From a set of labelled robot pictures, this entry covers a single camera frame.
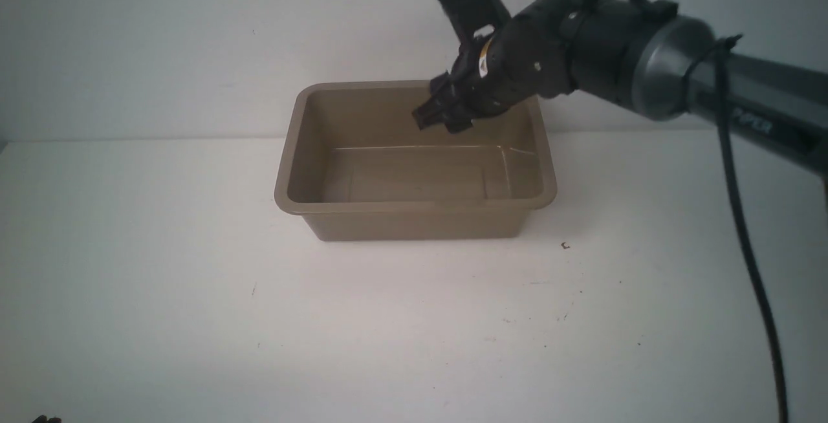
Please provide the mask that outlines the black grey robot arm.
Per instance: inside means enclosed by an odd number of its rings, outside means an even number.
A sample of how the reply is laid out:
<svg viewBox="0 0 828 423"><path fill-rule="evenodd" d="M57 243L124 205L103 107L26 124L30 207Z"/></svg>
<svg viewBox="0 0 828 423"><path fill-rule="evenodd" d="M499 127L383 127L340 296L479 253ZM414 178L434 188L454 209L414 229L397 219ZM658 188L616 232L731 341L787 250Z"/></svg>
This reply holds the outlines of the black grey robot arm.
<svg viewBox="0 0 828 423"><path fill-rule="evenodd" d="M461 46L412 116L450 133L538 96L584 92L648 120L724 111L736 134L826 175L826 74L734 54L707 23L657 1L438 0Z"/></svg>

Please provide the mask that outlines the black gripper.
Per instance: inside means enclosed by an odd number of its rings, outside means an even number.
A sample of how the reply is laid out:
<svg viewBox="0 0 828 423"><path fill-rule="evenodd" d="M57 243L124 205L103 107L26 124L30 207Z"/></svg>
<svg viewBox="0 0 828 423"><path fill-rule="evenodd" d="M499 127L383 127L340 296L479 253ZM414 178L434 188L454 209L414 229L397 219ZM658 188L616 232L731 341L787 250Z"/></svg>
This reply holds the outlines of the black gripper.
<svg viewBox="0 0 828 423"><path fill-rule="evenodd" d="M568 45L553 25L518 14L485 40L459 51L452 71L430 81L431 98L412 111L419 131L458 134L530 96L551 99L576 90Z"/></svg>

